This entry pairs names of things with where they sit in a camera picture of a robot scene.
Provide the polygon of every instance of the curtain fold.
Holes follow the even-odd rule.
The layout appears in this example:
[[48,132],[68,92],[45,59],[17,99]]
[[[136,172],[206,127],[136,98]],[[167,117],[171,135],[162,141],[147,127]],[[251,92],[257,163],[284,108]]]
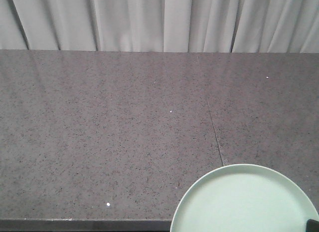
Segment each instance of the curtain fold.
[[319,0],[0,0],[0,49],[319,52]]

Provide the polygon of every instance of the countertop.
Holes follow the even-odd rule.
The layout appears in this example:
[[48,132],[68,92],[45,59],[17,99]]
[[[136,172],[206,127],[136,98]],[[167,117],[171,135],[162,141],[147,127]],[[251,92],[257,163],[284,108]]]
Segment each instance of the countertop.
[[319,54],[0,50],[0,72],[3,220],[168,228],[198,178],[237,163],[319,208]]

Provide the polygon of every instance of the white curtain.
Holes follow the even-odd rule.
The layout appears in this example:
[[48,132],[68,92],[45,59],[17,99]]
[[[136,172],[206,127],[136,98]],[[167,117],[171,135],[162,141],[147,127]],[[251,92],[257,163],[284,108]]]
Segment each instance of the white curtain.
[[319,52],[319,0],[0,0],[0,48]]

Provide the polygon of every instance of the black object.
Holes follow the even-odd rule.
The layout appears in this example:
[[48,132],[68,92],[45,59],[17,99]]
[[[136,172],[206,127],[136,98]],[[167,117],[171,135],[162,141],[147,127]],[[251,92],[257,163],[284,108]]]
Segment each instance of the black object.
[[319,221],[308,220],[306,232],[319,232]]

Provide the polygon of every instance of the plate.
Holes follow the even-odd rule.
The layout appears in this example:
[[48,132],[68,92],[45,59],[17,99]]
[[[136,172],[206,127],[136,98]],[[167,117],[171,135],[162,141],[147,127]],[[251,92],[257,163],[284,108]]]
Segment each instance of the plate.
[[272,169],[237,164],[197,180],[175,211],[171,232],[305,232],[319,215],[307,195]]

